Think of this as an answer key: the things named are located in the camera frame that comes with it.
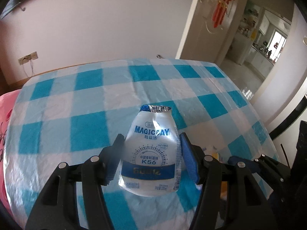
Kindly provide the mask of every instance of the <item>red fabric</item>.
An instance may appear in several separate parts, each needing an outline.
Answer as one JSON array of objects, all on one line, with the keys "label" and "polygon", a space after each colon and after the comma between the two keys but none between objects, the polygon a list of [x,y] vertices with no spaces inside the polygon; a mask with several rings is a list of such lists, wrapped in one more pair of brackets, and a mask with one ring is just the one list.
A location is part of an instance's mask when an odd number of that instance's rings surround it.
[{"label": "red fabric", "polygon": [[0,96],[0,200],[11,215],[12,211],[7,200],[7,192],[4,185],[3,149],[7,126],[19,92],[20,90],[16,90]]}]

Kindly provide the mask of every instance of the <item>tile floor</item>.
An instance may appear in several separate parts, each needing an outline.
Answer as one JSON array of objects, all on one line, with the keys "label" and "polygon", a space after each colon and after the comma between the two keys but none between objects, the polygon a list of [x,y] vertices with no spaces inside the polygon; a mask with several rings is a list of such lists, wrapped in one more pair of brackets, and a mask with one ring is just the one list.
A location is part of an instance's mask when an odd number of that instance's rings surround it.
[{"label": "tile floor", "polygon": [[263,80],[246,65],[240,66],[226,58],[223,60],[220,68],[235,83],[248,100],[253,97],[263,82]]}]

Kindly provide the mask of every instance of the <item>kitchen window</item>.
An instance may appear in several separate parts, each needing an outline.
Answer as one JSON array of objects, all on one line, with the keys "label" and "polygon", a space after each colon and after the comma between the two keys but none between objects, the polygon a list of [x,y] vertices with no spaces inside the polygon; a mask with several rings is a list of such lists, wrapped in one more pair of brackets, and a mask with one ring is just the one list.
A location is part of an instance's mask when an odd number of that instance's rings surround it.
[{"label": "kitchen window", "polygon": [[270,56],[270,58],[276,62],[280,56],[280,53],[286,43],[287,39],[285,37],[283,37],[280,33],[278,33],[277,31],[275,31],[273,39],[270,43],[269,49],[268,51],[272,50],[272,54]]}]

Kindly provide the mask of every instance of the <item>electrical outlet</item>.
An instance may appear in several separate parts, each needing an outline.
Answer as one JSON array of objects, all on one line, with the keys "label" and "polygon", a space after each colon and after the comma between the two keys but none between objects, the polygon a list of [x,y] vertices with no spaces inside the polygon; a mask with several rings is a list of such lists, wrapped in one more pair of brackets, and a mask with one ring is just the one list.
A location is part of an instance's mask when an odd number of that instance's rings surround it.
[{"label": "electrical outlet", "polygon": [[36,60],[38,58],[37,56],[37,52],[33,52],[29,55],[26,55],[24,57],[21,57],[20,59],[18,59],[19,65],[23,65],[27,62],[29,62],[30,60]]}]

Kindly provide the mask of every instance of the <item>checkered tablecloth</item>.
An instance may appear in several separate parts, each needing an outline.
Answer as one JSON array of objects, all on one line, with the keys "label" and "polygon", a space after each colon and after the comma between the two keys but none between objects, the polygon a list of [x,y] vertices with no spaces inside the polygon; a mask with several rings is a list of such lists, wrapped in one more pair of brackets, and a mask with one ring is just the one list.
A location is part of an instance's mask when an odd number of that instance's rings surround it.
[{"label": "checkered tablecloth", "polygon": [[[179,133],[222,161],[276,149],[255,110],[215,64],[135,59],[69,67],[31,78],[14,106],[4,153],[5,183],[16,221],[24,227],[45,182],[60,162],[82,163],[127,134],[142,104],[172,107]],[[118,229],[188,229],[199,192],[183,170],[177,193],[140,197],[114,181],[103,187]],[[267,195],[269,186],[256,178]],[[78,212],[86,226],[81,187]]]}]

